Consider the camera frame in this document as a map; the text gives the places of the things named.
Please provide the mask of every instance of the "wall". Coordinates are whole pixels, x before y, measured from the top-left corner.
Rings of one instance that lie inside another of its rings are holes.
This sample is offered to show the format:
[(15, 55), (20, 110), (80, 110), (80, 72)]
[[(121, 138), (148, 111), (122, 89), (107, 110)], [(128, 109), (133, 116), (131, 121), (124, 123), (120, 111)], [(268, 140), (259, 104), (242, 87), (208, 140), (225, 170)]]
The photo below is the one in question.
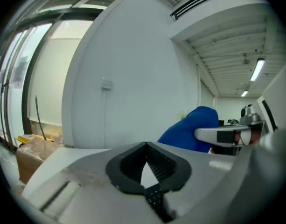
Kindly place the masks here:
[[(156, 141), (181, 112), (196, 108), (196, 67), (167, 37), (170, 13), (157, 0), (116, 0), (94, 21), (65, 81), (66, 145)], [(103, 77), (111, 91), (101, 90)]]
[(73, 54), (92, 21), (63, 21), (45, 43), (36, 61), (29, 92), (29, 119), (62, 125), (62, 94)]
[(240, 119), (241, 109), (256, 102), (256, 98), (221, 98), (217, 99), (217, 114), (219, 120), (224, 120), (227, 125), (229, 119)]
[(213, 95), (208, 88), (201, 82), (201, 106), (213, 107)]
[(209, 0), (175, 21), (168, 33), (173, 41), (181, 42), (220, 23), (271, 12), (267, 0)]

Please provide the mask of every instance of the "white panel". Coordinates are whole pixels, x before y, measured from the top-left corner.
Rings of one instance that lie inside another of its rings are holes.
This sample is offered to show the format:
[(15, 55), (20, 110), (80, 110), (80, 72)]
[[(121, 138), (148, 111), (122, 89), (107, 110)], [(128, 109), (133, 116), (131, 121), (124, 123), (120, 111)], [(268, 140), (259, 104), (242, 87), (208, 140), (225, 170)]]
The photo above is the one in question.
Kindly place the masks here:
[[(155, 141), (181, 112), (196, 108), (196, 68), (167, 37), (170, 13), (157, 0), (116, 0), (97, 17), (65, 82), (66, 145)], [(103, 77), (112, 81), (111, 91), (101, 90)]]
[(42, 123), (62, 125), (62, 94), (67, 70), (79, 39), (50, 39), (44, 46), (33, 72), (30, 120), (38, 121), (35, 96)]
[(51, 39), (82, 39), (92, 21), (62, 21)]
[(203, 82), (201, 82), (201, 106), (213, 108), (213, 95)]
[(263, 92), (263, 98), (278, 128), (286, 129), (286, 64)]

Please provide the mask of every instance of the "blue cloth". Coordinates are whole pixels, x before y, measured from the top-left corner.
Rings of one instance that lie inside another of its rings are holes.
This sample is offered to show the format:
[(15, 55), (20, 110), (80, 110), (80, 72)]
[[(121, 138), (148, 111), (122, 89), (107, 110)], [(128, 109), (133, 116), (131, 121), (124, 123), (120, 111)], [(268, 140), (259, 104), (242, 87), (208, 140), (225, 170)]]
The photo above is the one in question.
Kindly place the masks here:
[(211, 148), (211, 144), (197, 140), (194, 131), (197, 128), (215, 127), (218, 127), (216, 110), (199, 106), (189, 113), (186, 118), (169, 127), (158, 142), (207, 153)]

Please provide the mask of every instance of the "ceiling light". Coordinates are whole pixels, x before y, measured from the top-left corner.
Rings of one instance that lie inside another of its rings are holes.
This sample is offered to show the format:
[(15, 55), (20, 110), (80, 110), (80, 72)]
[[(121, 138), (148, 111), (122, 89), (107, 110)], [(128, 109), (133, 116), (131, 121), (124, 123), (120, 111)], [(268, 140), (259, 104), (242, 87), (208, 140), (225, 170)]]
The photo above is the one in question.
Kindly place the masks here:
[(247, 93), (248, 93), (248, 91), (243, 92), (243, 94), (241, 95), (241, 97), (244, 97)]
[(265, 60), (262, 59), (262, 58), (259, 58), (257, 60), (257, 65), (256, 65), (255, 71), (254, 71), (254, 73), (253, 73), (253, 75), (251, 77), (251, 81), (256, 80), (257, 76), (259, 75), (259, 73), (260, 73), (260, 71), (261, 71), (261, 69), (262, 69), (262, 67), (264, 65), (264, 62), (265, 62)]

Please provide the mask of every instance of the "slatted ceiling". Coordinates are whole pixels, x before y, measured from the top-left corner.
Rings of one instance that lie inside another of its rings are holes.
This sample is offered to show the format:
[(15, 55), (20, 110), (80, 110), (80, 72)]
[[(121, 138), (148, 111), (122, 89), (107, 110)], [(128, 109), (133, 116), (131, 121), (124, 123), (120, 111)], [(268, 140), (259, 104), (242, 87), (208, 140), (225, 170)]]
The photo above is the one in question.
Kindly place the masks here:
[(213, 42), (212, 45), (203, 46), (201, 49), (198, 49), (195, 46), (194, 48), (199, 54), (202, 54), (203, 52), (209, 53), (211, 51), (229, 48), (229, 46), (231, 47), (237, 47), (237, 46), (242, 46), (242, 45), (248, 46), (249, 44), (256, 44), (259, 46), (263, 46), (264, 42), (265, 42), (265, 38), (262, 36), (240, 37), (237, 39), (226, 39), (221, 42)]
[(230, 30), (233, 28), (242, 28), (248, 25), (256, 25), (256, 24), (266, 24), (266, 17), (265, 16), (250, 16), (250, 17), (247, 17), (246, 19), (245, 18), (233, 19), (231, 22), (224, 22), (216, 26), (207, 28), (198, 34), (195, 34), (190, 39), (195, 41), (200, 38), (209, 36), (211, 34), (216, 34), (224, 30)]
[(250, 25), (243, 29), (233, 28), (231, 30), (225, 30), (218, 32), (216, 34), (211, 34), (209, 36), (203, 37), (201, 39), (189, 39), (188, 42), (193, 45), (195, 49), (199, 49), (206, 45), (214, 45), (215, 43), (222, 43), (229, 40), (240, 40), (242, 39), (241, 36), (249, 36), (255, 37), (256, 35), (260, 35), (261, 33), (265, 32), (266, 28), (263, 25)]
[[(267, 18), (245, 17), (208, 28), (188, 39), (215, 82), (221, 97), (259, 97), (286, 61), (286, 30), (279, 26), (270, 54), (266, 46)], [(243, 64), (244, 54), (250, 62)], [(250, 78), (258, 58), (265, 64), (255, 82)]]
[(231, 66), (226, 68), (219, 68), (219, 69), (208, 69), (211, 75), (218, 75), (218, 74), (227, 74), (232, 72), (243, 72), (247, 71), (245, 68), (252, 69), (253, 65), (244, 65), (244, 66)]

